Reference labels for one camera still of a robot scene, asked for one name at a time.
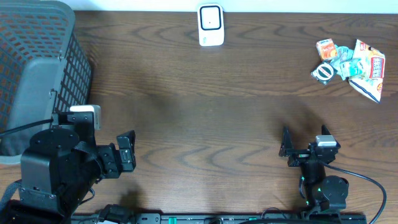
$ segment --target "laundry basket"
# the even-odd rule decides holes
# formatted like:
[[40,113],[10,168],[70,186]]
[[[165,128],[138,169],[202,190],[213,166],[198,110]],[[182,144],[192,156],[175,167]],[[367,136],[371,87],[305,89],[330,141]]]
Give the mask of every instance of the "laundry basket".
[[[0,1],[0,131],[88,100],[91,68],[73,33],[75,15],[57,1]],[[49,124],[3,136],[0,164],[18,164]]]

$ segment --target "small orange package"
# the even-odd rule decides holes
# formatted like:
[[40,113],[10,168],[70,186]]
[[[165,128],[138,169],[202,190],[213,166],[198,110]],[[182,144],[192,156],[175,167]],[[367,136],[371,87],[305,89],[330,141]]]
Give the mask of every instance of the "small orange package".
[[337,58],[337,50],[332,39],[318,41],[317,49],[322,61]]

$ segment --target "white plastic device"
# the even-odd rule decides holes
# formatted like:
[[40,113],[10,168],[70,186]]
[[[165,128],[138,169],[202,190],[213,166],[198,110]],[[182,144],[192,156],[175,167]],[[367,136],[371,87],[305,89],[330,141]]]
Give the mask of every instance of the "white plastic device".
[[224,42],[223,8],[219,4],[203,4],[198,8],[199,44],[217,46]]
[[98,105],[76,105],[69,108],[70,112],[93,112],[94,129],[101,129],[101,107]]

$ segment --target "white wall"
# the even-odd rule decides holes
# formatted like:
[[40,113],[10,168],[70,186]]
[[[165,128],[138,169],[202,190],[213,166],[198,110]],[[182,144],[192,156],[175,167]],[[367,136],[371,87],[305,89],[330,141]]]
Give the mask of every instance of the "white wall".
[[339,12],[398,14],[398,0],[59,0],[74,10],[196,11],[218,3],[225,12]]

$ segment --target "wooden table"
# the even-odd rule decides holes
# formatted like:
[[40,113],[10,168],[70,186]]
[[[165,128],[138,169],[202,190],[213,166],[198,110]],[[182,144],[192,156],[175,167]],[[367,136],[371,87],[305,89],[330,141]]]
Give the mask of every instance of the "wooden table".
[[[135,129],[137,169],[95,186],[78,212],[109,203],[165,213],[261,212],[305,206],[298,168],[278,157],[283,125],[297,148],[327,124],[342,148],[332,164],[380,181],[388,195],[378,223],[398,216],[398,15],[226,13],[225,42],[200,47],[197,15],[174,12],[76,12],[76,34],[95,74],[90,103],[103,110],[98,144]],[[383,51],[381,104],[339,77],[327,86],[309,73],[315,42],[355,39]],[[368,220],[378,187],[349,180],[346,212]],[[20,178],[0,170],[0,192]]]

